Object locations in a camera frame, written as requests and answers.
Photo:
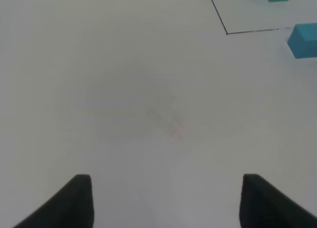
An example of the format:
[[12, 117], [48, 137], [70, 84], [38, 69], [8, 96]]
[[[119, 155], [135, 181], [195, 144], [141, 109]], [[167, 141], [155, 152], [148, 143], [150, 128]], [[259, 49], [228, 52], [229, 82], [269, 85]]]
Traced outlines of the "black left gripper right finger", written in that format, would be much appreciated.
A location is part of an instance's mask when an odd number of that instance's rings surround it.
[[245, 174], [239, 221], [242, 228], [315, 228], [317, 218], [258, 174]]

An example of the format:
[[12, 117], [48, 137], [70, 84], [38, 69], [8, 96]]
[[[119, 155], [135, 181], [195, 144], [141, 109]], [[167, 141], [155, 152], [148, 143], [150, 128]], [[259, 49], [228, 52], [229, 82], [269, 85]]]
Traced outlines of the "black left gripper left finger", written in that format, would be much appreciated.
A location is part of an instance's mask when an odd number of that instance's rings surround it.
[[92, 228], [94, 203], [88, 174], [74, 176], [45, 204], [16, 225], [17, 228]]

